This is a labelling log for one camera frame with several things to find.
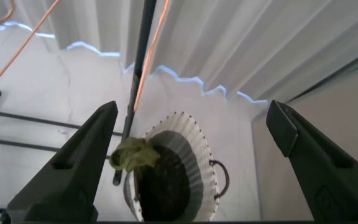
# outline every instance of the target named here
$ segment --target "basket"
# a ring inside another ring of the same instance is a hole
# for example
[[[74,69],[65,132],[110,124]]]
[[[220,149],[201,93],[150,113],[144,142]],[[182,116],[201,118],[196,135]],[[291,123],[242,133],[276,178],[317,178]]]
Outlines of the basket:
[[[218,208],[219,198],[229,187],[229,174],[221,162],[213,159],[197,122],[187,113],[175,112],[146,132],[144,138],[160,153],[161,158],[155,167],[142,170],[140,182],[137,181],[136,170],[126,176],[124,196],[136,219],[211,221]],[[220,193],[216,164],[222,167],[226,178]],[[159,216],[153,217],[155,214],[150,215],[150,212],[159,212]]]

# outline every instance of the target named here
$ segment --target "white curtain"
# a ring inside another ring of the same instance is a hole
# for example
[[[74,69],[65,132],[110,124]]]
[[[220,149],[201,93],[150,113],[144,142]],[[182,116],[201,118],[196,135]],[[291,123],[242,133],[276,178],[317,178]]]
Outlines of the white curtain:
[[[16,0],[12,20],[34,27],[53,0]],[[151,35],[163,5],[157,1]],[[0,0],[0,17],[9,7]],[[39,32],[135,59],[143,1],[61,0]],[[151,72],[165,65],[204,91],[287,101],[358,57],[358,1],[170,0]]]

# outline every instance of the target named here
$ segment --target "marble floor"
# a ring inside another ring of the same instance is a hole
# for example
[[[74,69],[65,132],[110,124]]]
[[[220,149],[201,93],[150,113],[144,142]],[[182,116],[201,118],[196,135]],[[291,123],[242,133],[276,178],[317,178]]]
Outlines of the marble floor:
[[[10,26],[0,31],[0,69],[28,31]],[[119,57],[101,57],[84,47],[59,50],[55,40],[33,37],[0,79],[0,111],[82,124],[102,104],[115,100],[119,114],[114,130],[122,132],[132,69]],[[231,184],[214,220],[260,220],[250,119],[264,103],[236,95],[225,99],[220,89],[203,93],[200,83],[178,79],[160,67],[145,82],[131,136],[142,136],[174,111],[192,114],[203,130],[214,158],[229,171]],[[0,117],[0,139],[60,147],[75,132],[47,124]],[[109,153],[120,141],[113,136]],[[0,207],[25,186],[53,156],[52,152],[0,145]],[[113,186],[107,162],[94,204],[99,220],[135,220],[125,204],[122,184]],[[223,172],[218,169],[221,188]]]

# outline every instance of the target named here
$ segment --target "dark handle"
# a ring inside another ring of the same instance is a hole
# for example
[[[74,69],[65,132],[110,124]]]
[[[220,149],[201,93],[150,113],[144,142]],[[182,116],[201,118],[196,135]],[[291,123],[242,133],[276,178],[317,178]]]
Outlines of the dark handle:
[[[229,172],[227,171],[226,167],[223,165],[223,163],[219,162],[219,161],[213,161],[213,160],[210,160],[209,161],[209,164],[211,166],[214,166],[215,164],[219,165],[222,167],[222,170],[224,172],[224,177],[226,178],[226,184],[222,190],[221,193],[218,193],[214,196],[214,199],[216,200],[217,198],[220,198],[222,197],[224,194],[226,194],[227,190],[229,189],[229,184],[230,184],[230,178],[229,178]]]

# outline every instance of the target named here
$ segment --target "cable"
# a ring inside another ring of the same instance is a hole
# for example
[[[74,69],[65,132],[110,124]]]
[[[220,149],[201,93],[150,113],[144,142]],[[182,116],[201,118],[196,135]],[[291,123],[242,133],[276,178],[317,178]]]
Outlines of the cable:
[[[38,28],[41,26],[41,24],[44,22],[44,20],[46,20],[46,18],[49,16],[49,14],[51,13],[52,9],[54,9],[54,7],[59,3],[60,0],[55,0],[55,2],[49,7],[48,11],[45,13],[45,15],[41,18],[41,20],[38,22],[38,24],[34,27],[33,31],[31,32],[31,34],[28,36],[28,38],[26,38],[26,40],[24,41],[24,43],[21,45],[21,47],[19,48],[19,50],[17,50],[17,52],[13,55],[13,57],[10,59],[10,61],[8,61],[8,63],[2,68],[2,70],[0,71],[0,77],[3,75],[3,73],[6,71],[6,69],[11,65],[11,63],[16,59],[16,57],[20,54],[20,52],[23,50],[23,48],[25,47],[25,45],[29,42],[29,40],[31,39],[31,37],[35,34],[35,32],[38,30]],[[0,18],[0,25],[7,21],[13,14],[14,12],[14,0],[10,0],[9,1],[11,3],[11,6],[7,12],[7,14]]]
[[[137,105],[139,104],[140,96],[142,94],[142,90],[143,90],[143,86],[144,86],[144,80],[145,80],[145,78],[147,76],[147,70],[149,69],[149,65],[150,65],[150,59],[151,59],[153,51],[154,51],[155,42],[157,40],[158,33],[160,32],[162,21],[164,20],[165,14],[167,12],[168,4],[169,4],[169,0],[165,0],[164,7],[162,9],[160,20],[158,21],[158,26],[157,26],[157,29],[156,29],[156,31],[154,33],[152,43],[150,44],[150,48],[147,50],[147,53],[146,53],[146,59],[145,59],[145,62],[144,62],[144,68],[143,68],[143,71],[142,71],[142,76],[140,78],[139,88],[137,89],[134,111],[136,111]]]

